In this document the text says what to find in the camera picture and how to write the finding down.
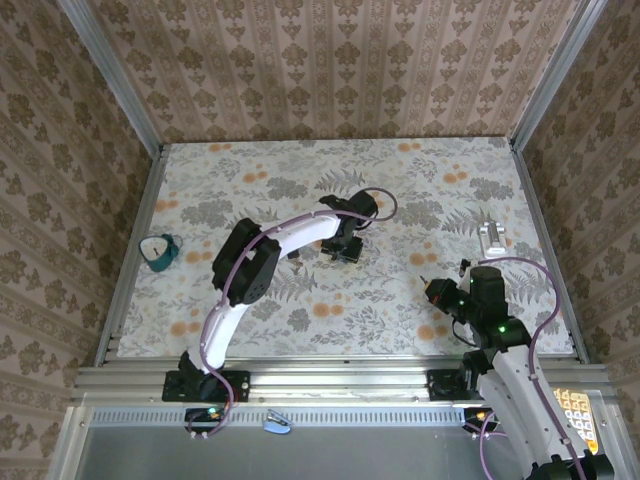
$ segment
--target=patterned wallpaper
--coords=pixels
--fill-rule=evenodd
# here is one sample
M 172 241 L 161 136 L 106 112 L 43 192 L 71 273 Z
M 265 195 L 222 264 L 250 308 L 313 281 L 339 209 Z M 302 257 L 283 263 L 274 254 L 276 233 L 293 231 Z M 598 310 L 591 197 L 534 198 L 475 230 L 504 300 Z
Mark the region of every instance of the patterned wallpaper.
M 89 0 L 163 142 L 506 135 L 576 0 Z
M 149 159 L 54 2 L 0 1 L 0 478 L 44 478 Z
M 640 2 L 610 1 L 525 159 L 640 452 Z

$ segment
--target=floral tablecloth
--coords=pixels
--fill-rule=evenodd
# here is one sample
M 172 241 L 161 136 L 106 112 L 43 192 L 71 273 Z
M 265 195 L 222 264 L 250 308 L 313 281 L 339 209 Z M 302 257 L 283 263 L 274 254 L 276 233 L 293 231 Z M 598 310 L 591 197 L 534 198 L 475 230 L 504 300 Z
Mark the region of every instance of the floral tablecloth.
M 391 190 L 397 216 L 362 232 L 357 264 L 333 262 L 319 245 L 283 259 L 229 356 L 461 353 L 468 347 L 428 304 L 420 276 L 457 279 L 463 257 L 480 258 L 476 228 L 489 217 L 505 225 L 510 254 L 543 262 L 502 138 L 176 144 L 150 233 L 180 235 L 184 245 L 162 273 L 142 263 L 118 355 L 179 355 L 197 341 L 220 296 L 211 263 L 238 220 L 271 225 L 324 195 L 349 197 L 366 186 Z M 376 200 L 380 215 L 390 211 L 388 198 Z M 550 284 L 526 265 L 501 268 L 511 313 L 533 331 L 553 308 Z M 547 330 L 541 352 L 572 353 L 560 317 Z

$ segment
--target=purple cable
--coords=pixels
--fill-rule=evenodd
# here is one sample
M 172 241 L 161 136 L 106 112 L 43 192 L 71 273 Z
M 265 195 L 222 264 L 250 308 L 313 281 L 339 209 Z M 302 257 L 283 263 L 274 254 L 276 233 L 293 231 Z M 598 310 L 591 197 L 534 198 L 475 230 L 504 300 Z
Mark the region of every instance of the purple cable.
M 504 262 L 504 261 L 516 261 L 516 262 L 523 262 L 523 263 L 528 263 L 529 265 L 533 265 L 534 267 L 542 271 L 547 276 L 549 281 L 551 281 L 551 285 L 553 285 L 553 291 L 556 296 L 556 306 L 553 309 L 553 312 L 551 312 L 551 315 L 549 315 L 549 318 L 547 318 L 544 322 L 540 324 L 540 326 L 536 329 L 536 331 L 533 333 L 533 336 L 531 337 L 531 345 L 529 347 L 529 375 L 531 377 L 531 381 L 533 382 L 533 388 L 535 388 L 536 392 L 538 393 L 538 397 L 540 397 L 540 401 L 542 402 L 545 410 L 549 414 L 549 417 L 551 418 L 553 425 L 556 427 L 558 434 L 560 434 L 560 437 L 562 439 L 568 440 L 567 432 L 562 426 L 562 422 L 553 411 L 553 407 L 549 402 L 549 399 L 542 391 L 542 386 L 540 385 L 540 381 L 536 376 L 535 364 L 534 364 L 536 342 L 538 341 L 538 338 L 540 338 L 540 334 L 542 333 L 542 330 L 544 330 L 545 327 L 549 325 L 554 318 L 556 318 L 556 315 L 558 315 L 558 312 L 560 311 L 560 294 L 559 294 L 560 289 L 558 288 L 558 284 L 556 283 L 555 278 L 553 278 L 553 275 L 551 275 L 551 272 L 549 272 L 549 270 L 547 270 L 545 267 L 540 265 L 538 262 L 534 262 L 533 260 L 529 260 L 528 258 L 501 257 L 501 258 L 492 258 L 489 260 L 481 260 L 478 263 L 480 265 L 487 265 L 489 263 Z M 567 446 L 567 450 L 569 451 L 569 454 L 571 455 L 571 459 L 573 460 L 573 464 L 576 466 L 576 470 L 578 472 L 578 476 L 580 477 L 580 480 L 587 480 L 587 476 L 584 473 L 584 469 L 582 468 L 582 464 L 580 463 L 580 459 L 578 458 L 578 453 L 576 452 L 575 447 L 571 443 L 567 443 L 566 446 Z
M 480 433 L 481 429 L 476 427 L 473 423 L 465 423 L 465 427 L 469 427 L 471 430 L 475 430 L 477 433 Z M 504 432 L 487 432 L 490 437 L 507 437 L 507 434 Z
M 366 215 L 360 215 L 359 213 L 348 212 L 346 210 L 330 210 L 330 209 L 327 209 L 327 210 L 319 210 L 317 212 L 305 213 L 303 215 L 299 215 L 297 217 L 294 217 L 294 218 L 291 218 L 289 220 L 286 220 L 286 221 L 284 221 L 284 222 L 282 222 L 282 223 L 280 223 L 280 224 L 278 224 L 278 225 L 276 225 L 274 227 L 271 227 L 271 228 L 265 230 L 264 232 L 261 232 L 258 235 L 256 235 L 247 244 L 247 246 L 244 248 L 244 250 L 242 251 L 242 253 L 238 257 L 238 259 L 236 260 L 236 263 L 233 264 L 233 268 L 229 272 L 229 276 L 227 277 L 227 281 L 225 282 L 224 287 L 222 289 L 222 297 L 220 298 L 220 301 L 216 305 L 214 305 L 214 307 L 211 309 L 211 311 L 207 315 L 207 318 L 204 321 L 204 325 L 202 326 L 202 334 L 200 335 L 200 357 L 202 357 L 202 363 L 206 367 L 206 369 L 209 370 L 209 372 L 211 372 L 211 374 L 214 377 L 216 377 L 218 380 L 220 380 L 220 382 L 222 382 L 222 384 L 227 389 L 227 392 L 229 394 L 229 408 L 224 413 L 224 417 L 222 418 L 222 421 L 209 433 L 208 437 L 212 437 L 215 433 L 217 433 L 218 430 L 220 430 L 220 428 L 222 428 L 222 426 L 226 422 L 227 418 L 229 417 L 229 413 L 231 412 L 231 409 L 233 408 L 234 396 L 233 396 L 233 389 L 231 388 L 231 385 L 229 385 L 229 382 L 227 382 L 227 380 L 222 375 L 220 375 L 217 372 L 217 370 L 215 368 L 213 368 L 207 362 L 206 355 L 205 355 L 205 347 L 206 347 L 205 339 L 206 339 L 207 334 L 209 332 L 209 328 L 211 326 L 211 322 L 213 320 L 213 317 L 215 316 L 215 313 L 220 308 L 222 308 L 224 306 L 224 304 L 225 304 L 227 295 L 229 293 L 229 289 L 231 288 L 231 283 L 232 283 L 233 278 L 235 277 L 236 273 L 240 269 L 240 265 L 242 265 L 242 261 L 247 257 L 247 255 L 249 254 L 251 249 L 253 247 L 255 247 L 256 244 L 260 240 L 262 240 L 264 237 L 266 237 L 267 235 L 271 235 L 272 233 L 279 232 L 283 228 L 290 227 L 291 225 L 295 225 L 296 223 L 298 223 L 298 222 L 300 222 L 302 220 L 306 220 L 308 218 L 313 218 L 313 217 L 316 217 L 318 215 L 345 215 L 345 216 L 348 216 L 348 217 L 354 217 L 354 218 L 357 218 L 359 220 L 366 220 L 366 221 L 370 221 L 370 222 L 386 222 L 387 220 L 391 220 L 396 215 L 396 212 L 398 211 L 398 199 L 389 190 L 387 190 L 385 188 L 382 188 L 382 187 L 367 187 L 367 188 L 363 188 L 360 191 L 362 191 L 362 192 L 375 191 L 375 192 L 381 192 L 381 193 L 384 193 L 385 195 L 388 195 L 389 198 L 391 198 L 391 200 L 393 201 L 393 211 L 389 215 L 387 215 L 386 217 L 383 217 L 383 218 L 370 218 L 370 217 L 367 217 Z
M 484 470 L 484 474 L 487 476 L 488 480 L 493 480 L 493 477 L 489 473 L 489 468 L 487 467 L 487 460 L 484 458 L 484 434 L 487 431 L 487 425 L 496 414 L 491 412 L 482 422 L 482 428 L 480 429 L 480 463 L 482 464 L 482 470 Z

